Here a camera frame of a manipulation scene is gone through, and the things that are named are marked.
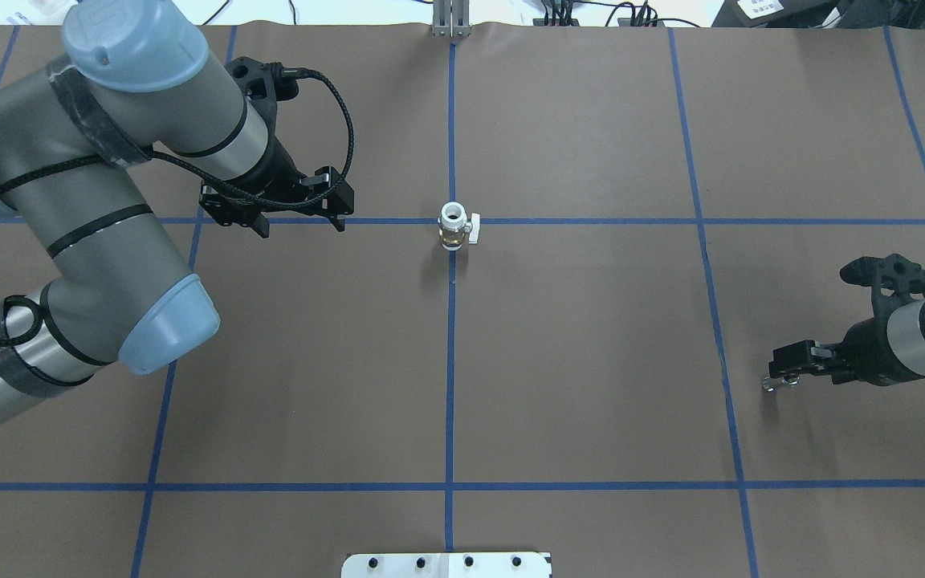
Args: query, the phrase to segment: metal bracket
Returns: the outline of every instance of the metal bracket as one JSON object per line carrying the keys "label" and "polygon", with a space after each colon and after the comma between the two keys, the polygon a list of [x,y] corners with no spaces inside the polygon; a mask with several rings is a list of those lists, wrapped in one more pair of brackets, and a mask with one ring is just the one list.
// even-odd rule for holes
{"label": "metal bracket", "polygon": [[470,0],[434,0],[434,23],[430,33],[442,38],[466,38],[470,26]]}

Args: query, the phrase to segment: white mounting plate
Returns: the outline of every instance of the white mounting plate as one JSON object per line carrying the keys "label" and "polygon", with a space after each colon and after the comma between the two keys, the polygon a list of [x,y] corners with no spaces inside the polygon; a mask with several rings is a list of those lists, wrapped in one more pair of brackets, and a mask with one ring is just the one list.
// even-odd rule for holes
{"label": "white mounting plate", "polygon": [[[416,560],[422,559],[422,568]],[[472,559],[467,567],[467,559]],[[515,566],[513,559],[519,559]],[[376,567],[371,568],[371,560]],[[415,553],[354,555],[341,566],[341,578],[551,578],[552,555],[540,552]]]}

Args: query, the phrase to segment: blue grid line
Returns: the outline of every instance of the blue grid line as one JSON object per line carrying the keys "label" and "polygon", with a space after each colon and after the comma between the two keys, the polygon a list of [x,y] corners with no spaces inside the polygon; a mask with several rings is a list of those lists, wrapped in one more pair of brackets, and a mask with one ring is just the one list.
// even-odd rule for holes
{"label": "blue grid line", "polygon": [[[208,218],[158,217],[167,226],[198,224],[215,226]],[[330,226],[320,217],[273,217],[275,226]],[[357,217],[345,219],[350,226],[436,226],[437,218],[427,217]],[[699,220],[691,217],[485,217],[486,226],[697,226]],[[706,226],[925,226],[925,219],[824,219],[824,218],[768,218],[768,217],[703,217]],[[0,217],[0,226],[23,224],[18,217]]]}
{"label": "blue grid line", "polygon": [[[444,491],[444,482],[171,482],[157,483],[155,494],[205,493],[352,493],[353,491]],[[885,490],[925,489],[925,478],[724,480],[702,482],[453,482],[452,491],[687,491],[687,490]],[[145,491],[147,483],[0,482],[0,491]]]}
{"label": "blue grid line", "polygon": [[[455,43],[448,45],[448,200],[455,201]],[[448,336],[445,355],[445,552],[455,549],[455,252],[448,254]]]}
{"label": "blue grid line", "polygon": [[14,26],[12,34],[10,34],[10,43],[6,45],[6,52],[2,56],[2,63],[0,63],[0,84],[2,84],[2,77],[6,74],[6,65],[10,62],[10,56],[12,56],[12,49],[16,45],[16,37],[19,36],[19,26]]}
{"label": "blue grid line", "polygon": [[[234,54],[234,44],[238,41],[238,27],[232,26],[230,36],[227,38],[227,62],[231,60]],[[188,254],[188,268],[195,270],[195,261],[198,259],[198,241],[202,238],[202,208],[198,208],[195,213],[195,230],[191,235],[191,250]],[[141,560],[145,552],[145,540],[148,537],[148,523],[152,516],[152,501],[155,497],[155,486],[157,486],[157,476],[159,473],[159,458],[162,455],[162,442],[166,433],[166,418],[169,416],[169,402],[173,398],[173,380],[177,376],[177,362],[170,363],[166,369],[166,383],[162,389],[162,403],[159,406],[159,421],[155,428],[155,442],[152,444],[152,461],[149,465],[148,482],[145,489],[145,500],[142,504],[141,521],[138,524],[138,538],[135,541],[135,555],[131,563],[131,578],[138,578],[141,574]]]}
{"label": "blue grid line", "polygon": [[899,87],[899,96],[902,98],[902,108],[906,113],[906,120],[909,121],[909,129],[911,134],[913,134],[913,140],[915,140],[915,150],[919,151],[919,160],[923,164],[923,172],[925,172],[925,147],[923,146],[923,138],[919,134],[919,127],[915,125],[915,118],[913,117],[913,112],[911,112],[911,106],[909,104],[909,96],[906,93],[906,84],[902,80],[902,69],[899,68],[899,56],[897,52],[894,51],[894,43],[891,40],[891,29],[889,26],[884,26],[884,41],[887,43],[887,54],[891,59],[891,68],[894,70],[894,81]]}
{"label": "blue grid line", "polygon": [[730,373],[727,370],[727,352],[723,346],[723,327],[719,325],[719,306],[716,303],[715,282],[712,278],[712,263],[709,261],[708,238],[705,234],[705,219],[702,212],[702,200],[698,191],[698,175],[695,171],[695,155],[691,149],[691,129],[687,124],[687,106],[683,99],[683,84],[680,81],[680,63],[676,52],[676,37],[673,29],[667,29],[669,49],[673,61],[673,82],[676,87],[676,104],[680,113],[680,128],[683,131],[683,151],[687,157],[687,176],[691,183],[691,198],[695,204],[695,217],[698,219],[698,242],[701,245],[702,267],[705,270],[705,286],[708,289],[709,310],[712,314],[712,334],[715,337],[716,351],[719,353],[719,368],[723,376],[723,398],[727,406],[727,428],[730,431],[731,453],[734,458],[734,473],[737,476],[738,497],[741,501],[741,523],[744,527],[744,542],[748,554],[748,570],[752,578],[759,578],[759,563],[756,560],[756,539],[752,534],[752,513],[748,508],[748,491],[744,486],[744,468],[741,463],[741,445],[737,436],[737,417],[734,414],[734,397],[730,390]]}

